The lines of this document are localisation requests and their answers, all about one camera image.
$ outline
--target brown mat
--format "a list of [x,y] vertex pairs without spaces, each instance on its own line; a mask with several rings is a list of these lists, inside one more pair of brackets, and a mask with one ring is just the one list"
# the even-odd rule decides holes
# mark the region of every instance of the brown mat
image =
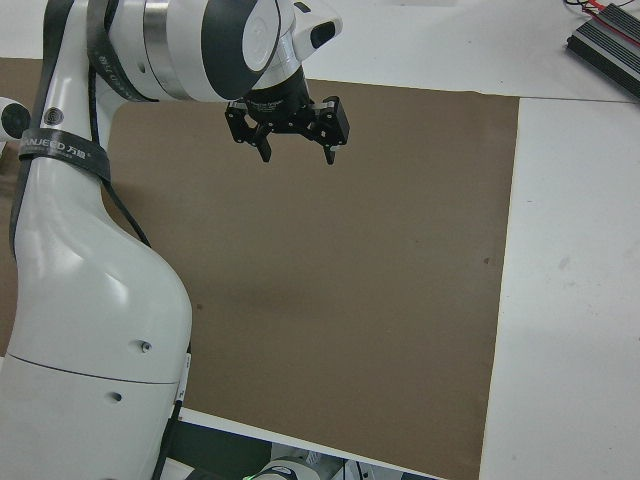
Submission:
[[[37,61],[0,61],[0,94],[31,105],[38,72]],[[518,100],[310,87],[341,96],[352,125],[333,167],[285,137],[262,164],[232,141],[221,104],[127,105],[115,120],[116,187],[191,296],[187,406],[477,479]],[[10,156],[2,351],[16,293]]]

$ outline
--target dark green surface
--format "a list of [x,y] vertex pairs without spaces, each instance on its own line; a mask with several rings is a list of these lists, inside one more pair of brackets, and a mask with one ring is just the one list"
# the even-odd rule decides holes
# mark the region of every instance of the dark green surface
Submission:
[[226,480],[240,480],[269,463],[271,442],[180,422],[169,457]]

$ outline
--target white table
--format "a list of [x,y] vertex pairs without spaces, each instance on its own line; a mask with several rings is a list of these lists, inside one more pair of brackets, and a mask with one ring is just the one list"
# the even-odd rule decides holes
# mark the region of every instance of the white table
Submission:
[[[0,3],[0,56],[41,55],[45,3]],[[587,18],[561,0],[329,3],[345,31],[310,78],[528,97],[481,480],[635,480],[640,110],[564,51]]]

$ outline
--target black strap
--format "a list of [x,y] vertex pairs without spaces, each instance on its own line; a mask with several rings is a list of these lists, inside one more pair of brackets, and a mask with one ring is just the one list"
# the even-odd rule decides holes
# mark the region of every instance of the black strap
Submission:
[[73,133],[52,128],[26,130],[20,141],[20,160],[48,157],[70,163],[111,181],[109,157],[104,149]]
[[89,62],[107,84],[131,102],[156,102],[136,90],[129,81],[118,54],[109,39],[117,0],[89,0],[87,6],[87,55]]

